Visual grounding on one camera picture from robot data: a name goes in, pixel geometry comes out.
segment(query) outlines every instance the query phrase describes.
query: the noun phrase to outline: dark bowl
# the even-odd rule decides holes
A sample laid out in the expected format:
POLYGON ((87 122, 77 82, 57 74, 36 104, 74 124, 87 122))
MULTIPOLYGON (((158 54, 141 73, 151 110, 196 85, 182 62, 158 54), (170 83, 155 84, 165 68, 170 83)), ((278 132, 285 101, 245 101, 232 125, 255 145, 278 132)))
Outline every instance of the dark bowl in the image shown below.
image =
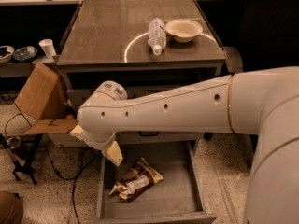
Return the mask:
POLYGON ((13 59, 20 63, 29 63, 36 59, 38 49, 32 46, 17 49, 13 53, 13 59))

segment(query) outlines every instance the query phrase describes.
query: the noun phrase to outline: bowl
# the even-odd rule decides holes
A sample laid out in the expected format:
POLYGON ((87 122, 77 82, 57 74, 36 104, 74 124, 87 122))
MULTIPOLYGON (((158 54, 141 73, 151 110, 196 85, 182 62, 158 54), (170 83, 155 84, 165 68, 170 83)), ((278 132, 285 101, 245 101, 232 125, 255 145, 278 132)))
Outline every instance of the bowl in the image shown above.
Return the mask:
POLYGON ((203 27, 196 21, 190 19, 171 20, 165 26, 166 31, 173 36, 177 42, 190 42, 203 32, 203 27))
POLYGON ((38 49, 32 46, 17 49, 13 53, 13 59, 21 63, 29 63, 36 59, 38 49))
POLYGON ((8 63, 15 49, 11 46, 0 47, 0 63, 8 63))

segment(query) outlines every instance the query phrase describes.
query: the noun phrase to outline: bottle cap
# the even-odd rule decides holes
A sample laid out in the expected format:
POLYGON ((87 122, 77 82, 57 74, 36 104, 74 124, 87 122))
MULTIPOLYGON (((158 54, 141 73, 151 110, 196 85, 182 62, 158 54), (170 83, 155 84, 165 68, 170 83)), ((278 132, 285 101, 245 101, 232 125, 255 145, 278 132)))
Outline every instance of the bottle cap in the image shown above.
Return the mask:
POLYGON ((159 45, 155 45, 155 46, 152 48, 152 52, 153 52, 156 56, 159 56, 159 55, 162 53, 162 48, 161 48, 161 46, 159 46, 159 45))

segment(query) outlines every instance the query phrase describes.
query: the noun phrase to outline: open drawer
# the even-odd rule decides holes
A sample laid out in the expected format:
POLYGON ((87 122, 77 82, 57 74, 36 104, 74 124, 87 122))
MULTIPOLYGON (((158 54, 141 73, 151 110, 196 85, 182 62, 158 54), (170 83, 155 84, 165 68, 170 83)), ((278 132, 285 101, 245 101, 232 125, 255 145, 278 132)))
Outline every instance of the open drawer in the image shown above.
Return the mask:
POLYGON ((115 167, 102 159, 96 223, 212 223, 201 202, 199 177, 194 171, 190 142, 121 145, 123 162, 115 167), (130 203, 121 203, 117 194, 109 195, 114 183, 143 157, 164 180, 130 203))

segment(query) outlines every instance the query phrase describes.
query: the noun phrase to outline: white bowl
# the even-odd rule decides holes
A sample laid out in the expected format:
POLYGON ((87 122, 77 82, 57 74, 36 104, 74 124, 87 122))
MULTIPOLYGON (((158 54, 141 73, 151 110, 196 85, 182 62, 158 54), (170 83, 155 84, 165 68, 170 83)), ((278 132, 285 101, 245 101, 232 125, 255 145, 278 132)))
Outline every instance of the white bowl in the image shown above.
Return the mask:
POLYGON ((7 48, 7 54, 5 56, 0 56, 0 63, 8 63, 13 55, 15 49, 11 46, 1 46, 0 49, 7 48))
POLYGON ((166 31, 173 36, 177 42, 190 42, 203 32, 203 27, 196 21, 190 19, 171 20, 165 26, 166 31))

